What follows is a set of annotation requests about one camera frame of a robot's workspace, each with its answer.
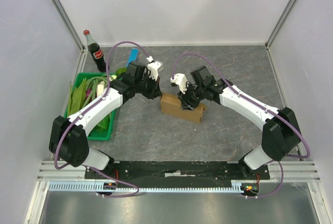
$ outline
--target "red label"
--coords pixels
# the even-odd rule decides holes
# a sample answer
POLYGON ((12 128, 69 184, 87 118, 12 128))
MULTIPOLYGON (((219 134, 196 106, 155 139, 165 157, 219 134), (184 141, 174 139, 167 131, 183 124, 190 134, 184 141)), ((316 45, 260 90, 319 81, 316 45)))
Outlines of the red label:
POLYGON ((103 51, 101 49, 99 49, 99 51, 94 53, 94 57, 96 59, 100 59, 103 56, 103 51))

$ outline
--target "coca-cola bottle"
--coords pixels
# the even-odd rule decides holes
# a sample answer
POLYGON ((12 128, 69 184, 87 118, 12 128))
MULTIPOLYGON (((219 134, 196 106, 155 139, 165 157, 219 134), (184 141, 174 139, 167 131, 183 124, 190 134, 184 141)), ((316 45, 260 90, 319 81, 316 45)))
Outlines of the coca-cola bottle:
POLYGON ((88 30, 83 31, 85 38, 87 39, 88 50, 92 55, 92 58, 97 65, 99 72, 106 72, 106 64, 104 60, 104 54, 98 43, 93 39, 88 30))

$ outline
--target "blue object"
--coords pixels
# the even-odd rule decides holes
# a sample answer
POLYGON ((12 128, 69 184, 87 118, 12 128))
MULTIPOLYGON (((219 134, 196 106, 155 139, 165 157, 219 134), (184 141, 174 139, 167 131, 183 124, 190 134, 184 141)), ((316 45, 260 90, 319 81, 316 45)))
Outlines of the blue object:
POLYGON ((127 64, 126 64, 126 67, 129 65, 129 63, 131 62, 131 61, 136 61, 136 59, 137 59, 137 54, 139 53, 139 50, 138 49, 136 49, 136 48, 133 48, 132 49, 132 51, 131 51, 131 53, 130 53, 130 57, 129 57, 129 61, 127 62, 127 64))

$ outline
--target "black mounting plate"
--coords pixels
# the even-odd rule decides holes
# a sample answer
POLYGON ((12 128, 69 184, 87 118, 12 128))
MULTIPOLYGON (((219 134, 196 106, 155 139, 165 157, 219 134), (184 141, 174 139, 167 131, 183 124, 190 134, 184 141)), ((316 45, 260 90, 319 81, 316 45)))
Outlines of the black mounting plate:
MULTIPOLYGON (((116 170, 120 180, 140 188, 229 188, 232 180, 256 180, 257 173, 261 180, 270 179, 267 166, 244 178, 239 164, 227 161, 115 161, 112 169, 109 167, 104 172, 115 177, 116 170), (183 176, 165 176, 179 171, 183 176)), ((91 169, 86 170, 84 178, 105 180, 91 169)))

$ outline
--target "gray table surface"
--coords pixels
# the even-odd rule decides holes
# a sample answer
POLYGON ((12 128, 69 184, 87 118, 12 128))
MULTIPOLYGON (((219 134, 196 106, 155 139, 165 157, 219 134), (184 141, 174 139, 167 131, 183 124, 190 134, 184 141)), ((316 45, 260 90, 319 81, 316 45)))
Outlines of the gray table surface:
MULTIPOLYGON (((109 49, 103 49, 105 56, 109 49)), ((113 54, 110 71, 125 67, 130 47, 119 47, 113 54)), ((172 67, 179 55, 196 52, 209 58, 245 93, 282 108, 270 61, 264 46, 172 46, 146 47, 147 52, 164 63, 160 72, 162 92, 176 94, 170 86, 172 67)), ((140 52, 139 61, 147 63, 140 52)), ((207 65, 195 56, 184 57, 176 72, 190 72, 207 65)), ((98 72, 91 56, 87 57, 84 72, 98 72)), ((90 141, 116 160, 232 160, 237 161, 261 143, 261 131, 248 119, 215 102, 203 101, 206 110, 200 124, 161 113, 158 98, 149 100, 136 95, 118 111, 110 141, 90 141)))

